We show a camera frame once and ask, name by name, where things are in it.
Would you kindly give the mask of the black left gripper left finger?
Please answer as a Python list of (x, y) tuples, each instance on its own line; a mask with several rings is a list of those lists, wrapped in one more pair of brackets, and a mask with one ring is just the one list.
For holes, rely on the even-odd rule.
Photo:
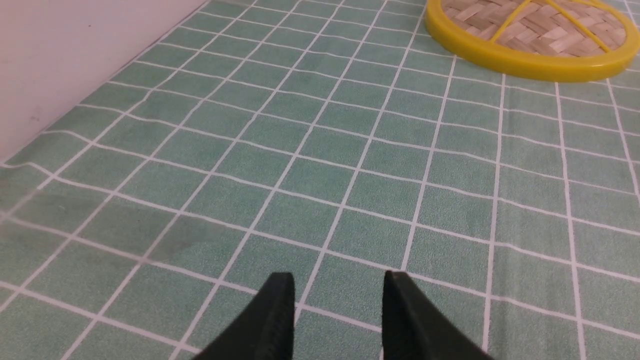
[(195, 360), (291, 360), (295, 339), (295, 280), (271, 273), (249, 304)]

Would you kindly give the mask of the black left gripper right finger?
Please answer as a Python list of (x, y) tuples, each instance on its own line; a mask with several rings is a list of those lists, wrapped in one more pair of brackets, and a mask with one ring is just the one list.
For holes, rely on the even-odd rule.
[(401, 271), (386, 271), (382, 289), (384, 360), (490, 360)]

